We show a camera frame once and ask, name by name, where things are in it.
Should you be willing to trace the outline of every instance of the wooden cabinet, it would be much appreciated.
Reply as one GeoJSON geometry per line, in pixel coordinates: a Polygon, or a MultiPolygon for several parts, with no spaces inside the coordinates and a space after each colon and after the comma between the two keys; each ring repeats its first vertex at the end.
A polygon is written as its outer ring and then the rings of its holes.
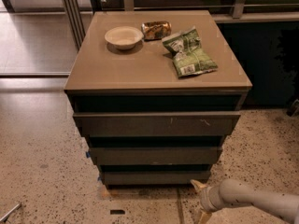
{"type": "Polygon", "coordinates": [[[156,11],[95,13],[64,89],[103,183],[148,185],[207,180],[250,88],[208,12],[156,11]],[[161,40],[119,51],[104,39],[146,21],[195,25],[218,71],[178,78],[161,40]]]}

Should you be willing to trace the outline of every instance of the brown tabletop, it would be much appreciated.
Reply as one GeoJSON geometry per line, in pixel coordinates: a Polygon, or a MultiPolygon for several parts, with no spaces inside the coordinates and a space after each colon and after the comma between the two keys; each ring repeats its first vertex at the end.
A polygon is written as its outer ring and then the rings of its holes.
{"type": "Polygon", "coordinates": [[[97,12],[65,85],[67,92],[128,90],[248,91],[251,83],[207,11],[97,12]],[[161,40],[140,41],[133,49],[114,49],[105,33],[118,26],[140,29],[147,21],[169,21],[172,34],[195,25],[204,51],[218,70],[178,78],[170,53],[161,40]]]}

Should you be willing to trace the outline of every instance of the floor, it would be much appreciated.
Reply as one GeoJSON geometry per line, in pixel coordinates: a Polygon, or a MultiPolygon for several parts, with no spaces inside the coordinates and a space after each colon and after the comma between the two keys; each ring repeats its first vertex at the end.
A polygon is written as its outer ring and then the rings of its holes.
{"type": "MultiPolygon", "coordinates": [[[[84,15],[88,27],[91,15],[84,15]]],[[[70,71],[76,49],[65,15],[0,13],[0,72],[70,71]]],[[[188,187],[109,189],[86,158],[72,120],[65,78],[0,78],[0,217],[19,223],[195,224],[198,195],[188,187]]],[[[241,111],[212,168],[256,189],[299,194],[299,116],[285,109],[241,111]]],[[[210,224],[284,223],[254,207],[224,209],[210,224]]]]}

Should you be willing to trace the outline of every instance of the white bowl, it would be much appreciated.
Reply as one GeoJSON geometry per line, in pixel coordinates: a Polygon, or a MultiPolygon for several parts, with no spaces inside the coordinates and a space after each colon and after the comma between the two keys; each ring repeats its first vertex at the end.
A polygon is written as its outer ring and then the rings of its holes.
{"type": "Polygon", "coordinates": [[[132,49],[142,37],[141,31],[131,26],[116,27],[105,34],[105,40],[116,49],[132,49]]]}

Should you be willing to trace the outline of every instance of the snack bag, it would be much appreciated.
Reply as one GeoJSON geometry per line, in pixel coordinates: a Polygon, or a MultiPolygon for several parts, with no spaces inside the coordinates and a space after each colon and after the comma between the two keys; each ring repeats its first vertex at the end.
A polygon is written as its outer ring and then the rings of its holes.
{"type": "Polygon", "coordinates": [[[172,53],[178,77],[200,75],[215,71],[218,66],[202,50],[195,27],[162,39],[163,45],[172,53]]]}

